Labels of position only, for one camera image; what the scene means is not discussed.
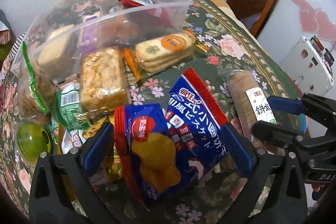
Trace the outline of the round cracker roll pack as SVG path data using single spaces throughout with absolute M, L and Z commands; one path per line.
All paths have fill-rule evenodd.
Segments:
M 252 133 L 252 127 L 258 121 L 276 124 L 276 118 L 251 71 L 234 70 L 227 76 L 228 90 L 234 102 L 244 136 L 253 145 L 264 145 Z

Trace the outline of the blue red biscuit bag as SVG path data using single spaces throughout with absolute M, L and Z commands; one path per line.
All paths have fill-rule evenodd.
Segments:
M 202 178 L 226 155 L 221 127 L 228 122 L 200 76 L 187 69 L 169 91 L 165 112 L 183 181 Z

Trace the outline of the green edged bread pack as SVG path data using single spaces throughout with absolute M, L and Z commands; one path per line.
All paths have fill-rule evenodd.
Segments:
M 21 42 L 21 50 L 17 90 L 20 115 L 37 124 L 48 124 L 58 88 L 41 69 L 37 60 L 29 57 L 25 42 Z

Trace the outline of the blue chip snack bag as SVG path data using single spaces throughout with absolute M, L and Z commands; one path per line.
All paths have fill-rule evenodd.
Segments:
M 157 103 L 116 108 L 114 143 L 126 185 L 143 207 L 180 193 L 203 173 Z

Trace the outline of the puffed rice cake pack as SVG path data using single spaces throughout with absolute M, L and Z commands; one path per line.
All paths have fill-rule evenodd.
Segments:
M 125 65 L 119 47 L 97 50 L 82 58 L 80 103 L 85 111 L 113 111 L 129 103 Z

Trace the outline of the orange rice cracker pack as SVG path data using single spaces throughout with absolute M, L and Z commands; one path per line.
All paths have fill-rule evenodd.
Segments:
M 193 57 L 196 50 L 206 53 L 209 49 L 187 28 L 181 32 L 139 42 L 122 51 L 135 82 L 139 83 Z

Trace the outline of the purple gold snack packet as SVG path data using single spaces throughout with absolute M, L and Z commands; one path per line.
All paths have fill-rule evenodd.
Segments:
M 95 12 L 92 15 L 86 15 L 83 23 L 86 25 L 80 30 L 78 47 L 82 55 L 92 53 L 101 48 L 101 27 L 97 19 L 101 16 L 101 12 Z

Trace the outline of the white device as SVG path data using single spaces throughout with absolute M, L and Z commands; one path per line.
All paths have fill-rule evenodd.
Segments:
M 333 56 L 316 36 L 303 36 L 280 61 L 280 68 L 303 93 L 324 96 L 334 86 L 333 63 Z

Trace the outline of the white red snack packet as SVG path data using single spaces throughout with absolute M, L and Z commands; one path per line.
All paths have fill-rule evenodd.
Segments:
M 67 154 L 73 147 L 81 148 L 86 142 L 84 138 L 85 130 L 65 130 L 61 142 L 61 149 L 63 154 Z

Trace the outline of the yellow noodle snack pack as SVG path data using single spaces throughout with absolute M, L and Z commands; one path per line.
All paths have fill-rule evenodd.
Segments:
M 90 137 L 94 137 L 98 130 L 101 128 L 104 122 L 109 122 L 114 125 L 114 114 L 108 114 L 107 116 L 96 121 L 92 126 L 90 126 L 85 133 L 83 138 L 85 140 Z M 102 161 L 97 169 L 97 172 L 90 177 L 90 183 L 94 189 L 98 189 L 101 185 L 106 185 L 110 182 L 115 182 L 123 178 L 123 168 L 121 164 L 121 158 L 118 155 L 116 146 L 114 144 L 113 132 L 108 132 L 106 138 L 104 139 L 105 144 L 100 143 L 100 148 L 102 148 Z

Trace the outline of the green barcode snack packet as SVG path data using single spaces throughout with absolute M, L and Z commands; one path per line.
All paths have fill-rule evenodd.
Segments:
M 82 113 L 80 105 L 80 85 L 69 83 L 55 94 L 55 101 L 51 108 L 51 123 L 49 128 L 55 131 L 58 125 L 63 125 L 68 131 L 87 130 L 91 123 L 88 120 L 79 121 L 76 117 Z

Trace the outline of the floral green bedspread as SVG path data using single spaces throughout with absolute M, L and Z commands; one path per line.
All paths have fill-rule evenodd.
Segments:
M 169 90 L 188 67 L 206 83 L 233 125 L 241 124 L 227 85 L 221 78 L 226 69 L 250 69 L 266 95 L 295 98 L 299 91 L 290 78 L 269 57 L 257 40 L 209 0 L 193 0 L 185 26 L 210 49 L 167 71 L 137 84 L 127 75 L 130 98 L 136 105 L 158 102 L 166 107 Z M 18 36 L 6 56 L 1 74 L 1 186 L 12 204 L 23 214 L 29 212 L 29 193 L 34 168 L 15 147 L 15 129 L 21 121 L 17 104 L 18 80 L 10 67 L 23 40 Z M 216 223 L 244 186 L 230 157 L 223 159 L 200 184 L 181 198 L 147 211 L 128 192 L 123 182 L 111 182 L 98 188 L 100 197 L 122 223 Z

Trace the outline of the beige blanket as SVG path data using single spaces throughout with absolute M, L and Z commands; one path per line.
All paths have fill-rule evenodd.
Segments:
M 231 10 L 230 6 L 228 6 L 225 0 L 209 0 L 209 1 L 213 2 L 225 14 L 230 16 L 240 27 L 245 28 L 244 24 L 236 18 L 234 12 Z

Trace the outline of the clear plastic storage box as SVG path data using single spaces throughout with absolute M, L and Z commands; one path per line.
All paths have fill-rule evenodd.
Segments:
M 191 57 L 185 28 L 191 0 L 64 0 L 39 15 L 24 42 L 29 57 L 61 82 L 81 71 L 85 55 L 117 47 L 137 80 Z

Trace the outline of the pile of clothes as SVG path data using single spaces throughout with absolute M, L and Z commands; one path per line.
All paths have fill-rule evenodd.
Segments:
M 1 63 L 5 60 L 6 56 L 9 54 L 11 47 L 13 45 L 11 26 L 5 16 L 3 10 L 1 10 L 1 31 L 0 31 L 0 45 L 1 45 Z

